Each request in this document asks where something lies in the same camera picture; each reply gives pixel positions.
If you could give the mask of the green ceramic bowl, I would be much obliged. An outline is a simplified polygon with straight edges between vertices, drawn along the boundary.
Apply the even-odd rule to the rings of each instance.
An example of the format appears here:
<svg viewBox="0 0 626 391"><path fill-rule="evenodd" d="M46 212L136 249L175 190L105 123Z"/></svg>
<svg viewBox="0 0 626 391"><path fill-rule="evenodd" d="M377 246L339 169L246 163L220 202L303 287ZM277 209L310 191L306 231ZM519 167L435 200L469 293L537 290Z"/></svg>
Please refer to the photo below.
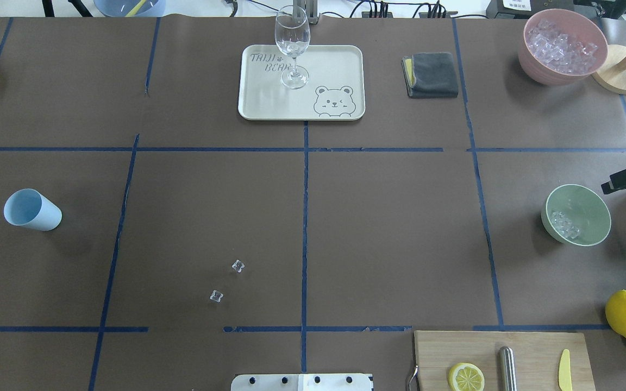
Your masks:
<svg viewBox="0 0 626 391"><path fill-rule="evenodd" d="M561 185L553 189L541 207L543 227L557 242L594 247L611 231L611 214L591 189L582 185Z"/></svg>

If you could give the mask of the light blue plastic cup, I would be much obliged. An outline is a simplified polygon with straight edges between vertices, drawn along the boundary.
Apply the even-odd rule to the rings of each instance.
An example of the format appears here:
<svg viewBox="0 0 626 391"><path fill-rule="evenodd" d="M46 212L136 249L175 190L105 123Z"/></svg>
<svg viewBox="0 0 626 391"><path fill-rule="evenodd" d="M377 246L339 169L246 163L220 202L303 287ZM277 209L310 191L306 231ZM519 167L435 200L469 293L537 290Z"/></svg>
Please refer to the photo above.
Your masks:
<svg viewBox="0 0 626 391"><path fill-rule="evenodd" d="M3 205L3 217L14 226L48 232L59 226L62 211L32 188L13 193Z"/></svg>

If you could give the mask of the spilled ice cube upper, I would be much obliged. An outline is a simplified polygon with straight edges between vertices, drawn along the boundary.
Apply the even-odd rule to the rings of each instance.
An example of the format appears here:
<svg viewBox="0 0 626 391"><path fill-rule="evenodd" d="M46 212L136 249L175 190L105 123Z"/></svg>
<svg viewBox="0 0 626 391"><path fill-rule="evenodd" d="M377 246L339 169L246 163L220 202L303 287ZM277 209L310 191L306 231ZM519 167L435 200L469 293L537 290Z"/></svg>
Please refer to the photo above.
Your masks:
<svg viewBox="0 0 626 391"><path fill-rule="evenodd" d="M231 268L236 272L236 273L242 273L243 270L245 269L245 264L241 261L241 260L234 260L234 263L231 265Z"/></svg>

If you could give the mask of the spilled ice cube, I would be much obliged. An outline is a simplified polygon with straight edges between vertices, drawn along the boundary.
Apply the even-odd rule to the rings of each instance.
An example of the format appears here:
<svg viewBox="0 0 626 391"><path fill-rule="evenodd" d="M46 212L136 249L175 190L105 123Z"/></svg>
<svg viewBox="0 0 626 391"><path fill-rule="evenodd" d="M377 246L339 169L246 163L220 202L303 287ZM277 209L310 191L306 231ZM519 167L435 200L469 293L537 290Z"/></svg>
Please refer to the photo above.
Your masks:
<svg viewBox="0 0 626 391"><path fill-rule="evenodd" d="M243 270L245 269L245 264L241 261L241 260L234 260L234 263L231 265L231 268L236 272L236 273L242 273Z"/></svg>
<svg viewBox="0 0 626 391"><path fill-rule="evenodd" d="M216 302L217 304L219 304L221 302L221 300L223 300L224 294L223 292L220 292L218 290L213 290L210 294L209 299L212 302Z"/></svg>

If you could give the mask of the spilled ice cube lower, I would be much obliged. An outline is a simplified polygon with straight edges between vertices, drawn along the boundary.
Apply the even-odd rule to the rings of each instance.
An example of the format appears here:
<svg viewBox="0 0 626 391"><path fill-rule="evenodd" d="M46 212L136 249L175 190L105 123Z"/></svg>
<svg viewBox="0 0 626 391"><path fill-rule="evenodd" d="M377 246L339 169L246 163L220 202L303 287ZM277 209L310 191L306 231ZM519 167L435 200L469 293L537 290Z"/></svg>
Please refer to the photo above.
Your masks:
<svg viewBox="0 0 626 391"><path fill-rule="evenodd" d="M220 292L218 290L213 290L210 294L209 299L212 302L216 302L217 304L219 304L221 302L221 300L223 300L224 294L223 292Z"/></svg>

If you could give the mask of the blue bowl with fork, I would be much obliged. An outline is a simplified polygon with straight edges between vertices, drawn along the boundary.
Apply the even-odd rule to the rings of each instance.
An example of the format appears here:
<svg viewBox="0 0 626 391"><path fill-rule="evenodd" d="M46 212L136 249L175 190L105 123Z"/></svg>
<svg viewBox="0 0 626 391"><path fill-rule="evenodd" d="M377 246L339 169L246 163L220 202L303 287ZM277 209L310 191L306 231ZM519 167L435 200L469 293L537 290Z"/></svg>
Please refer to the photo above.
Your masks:
<svg viewBox="0 0 626 391"><path fill-rule="evenodd" d="M94 1L94 4L107 17L126 17L141 3L133 17L161 17L165 14L166 1Z"/></svg>

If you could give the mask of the pink bowl of ice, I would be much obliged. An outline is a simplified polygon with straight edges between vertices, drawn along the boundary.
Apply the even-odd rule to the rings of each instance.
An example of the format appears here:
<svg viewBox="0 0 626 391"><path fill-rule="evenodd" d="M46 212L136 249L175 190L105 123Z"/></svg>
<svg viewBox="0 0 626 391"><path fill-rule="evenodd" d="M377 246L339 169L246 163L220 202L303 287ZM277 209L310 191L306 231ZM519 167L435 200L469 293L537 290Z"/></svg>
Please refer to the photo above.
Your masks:
<svg viewBox="0 0 626 391"><path fill-rule="evenodd" d="M598 71L608 43L599 27L574 11L552 8L526 22L518 60L530 78L545 86L564 86Z"/></svg>

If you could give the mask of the cream bear tray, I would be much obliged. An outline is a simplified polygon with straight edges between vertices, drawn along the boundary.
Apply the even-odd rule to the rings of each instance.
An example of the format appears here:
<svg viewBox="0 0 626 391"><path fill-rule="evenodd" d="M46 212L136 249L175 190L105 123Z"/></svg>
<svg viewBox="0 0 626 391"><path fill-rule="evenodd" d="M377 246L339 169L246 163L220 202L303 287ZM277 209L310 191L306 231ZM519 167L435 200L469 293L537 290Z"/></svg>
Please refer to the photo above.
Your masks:
<svg viewBox="0 0 626 391"><path fill-rule="evenodd" d="M353 45L311 45L293 62L275 45L242 52L238 110L249 121L357 121L366 111L364 61Z"/></svg>

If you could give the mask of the clear wine glass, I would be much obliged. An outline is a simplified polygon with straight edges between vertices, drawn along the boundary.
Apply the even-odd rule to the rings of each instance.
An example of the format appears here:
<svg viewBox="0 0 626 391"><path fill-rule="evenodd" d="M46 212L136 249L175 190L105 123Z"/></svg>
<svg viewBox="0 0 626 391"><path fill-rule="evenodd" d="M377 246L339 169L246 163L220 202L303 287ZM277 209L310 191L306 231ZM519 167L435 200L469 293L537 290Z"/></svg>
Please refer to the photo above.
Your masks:
<svg viewBox="0 0 626 391"><path fill-rule="evenodd" d="M297 59L310 45L310 22L306 11L298 5L280 8L275 19L275 43L292 65L281 74L281 82L289 89L302 89L309 81L308 70L298 65Z"/></svg>

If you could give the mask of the half lemon slice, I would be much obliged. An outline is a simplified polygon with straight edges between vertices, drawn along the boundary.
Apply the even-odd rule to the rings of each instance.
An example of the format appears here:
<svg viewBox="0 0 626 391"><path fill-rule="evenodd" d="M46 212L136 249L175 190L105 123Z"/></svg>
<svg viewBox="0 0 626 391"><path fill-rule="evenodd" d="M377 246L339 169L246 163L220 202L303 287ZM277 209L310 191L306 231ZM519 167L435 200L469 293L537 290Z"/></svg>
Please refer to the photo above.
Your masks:
<svg viewBox="0 0 626 391"><path fill-rule="evenodd" d="M447 382L453 391L482 391L485 388L484 373L479 367L469 362L459 362L452 366Z"/></svg>

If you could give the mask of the silver metal cylinder tool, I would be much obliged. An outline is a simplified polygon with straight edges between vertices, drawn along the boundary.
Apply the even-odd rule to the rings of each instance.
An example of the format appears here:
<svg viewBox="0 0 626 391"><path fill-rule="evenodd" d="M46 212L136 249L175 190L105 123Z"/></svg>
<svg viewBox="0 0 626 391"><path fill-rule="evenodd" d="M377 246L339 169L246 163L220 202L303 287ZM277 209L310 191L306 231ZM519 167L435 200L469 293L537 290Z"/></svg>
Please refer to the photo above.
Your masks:
<svg viewBox="0 0 626 391"><path fill-rule="evenodd" d="M501 363L502 390L518 390L514 350L508 346L501 347L499 349L499 360Z"/></svg>

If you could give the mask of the yellow plastic knife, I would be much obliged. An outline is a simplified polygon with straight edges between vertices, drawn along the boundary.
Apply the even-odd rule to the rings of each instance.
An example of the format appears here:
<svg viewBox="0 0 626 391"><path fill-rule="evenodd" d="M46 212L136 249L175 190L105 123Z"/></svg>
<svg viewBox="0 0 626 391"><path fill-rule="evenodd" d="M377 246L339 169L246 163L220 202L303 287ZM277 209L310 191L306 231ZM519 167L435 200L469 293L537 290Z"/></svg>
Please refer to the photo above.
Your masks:
<svg viewBox="0 0 626 391"><path fill-rule="evenodd" d="M563 349L558 364L558 386L561 391L572 391L571 352Z"/></svg>

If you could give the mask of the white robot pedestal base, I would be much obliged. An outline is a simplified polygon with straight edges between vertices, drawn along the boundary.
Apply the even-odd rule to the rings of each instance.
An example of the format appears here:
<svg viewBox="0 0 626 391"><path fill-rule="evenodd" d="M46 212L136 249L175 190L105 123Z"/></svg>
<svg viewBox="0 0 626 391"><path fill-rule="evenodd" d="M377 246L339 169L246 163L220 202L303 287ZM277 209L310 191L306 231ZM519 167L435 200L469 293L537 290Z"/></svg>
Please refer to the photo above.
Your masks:
<svg viewBox="0 0 626 391"><path fill-rule="evenodd" d="M241 374L231 390L374 390L371 374Z"/></svg>

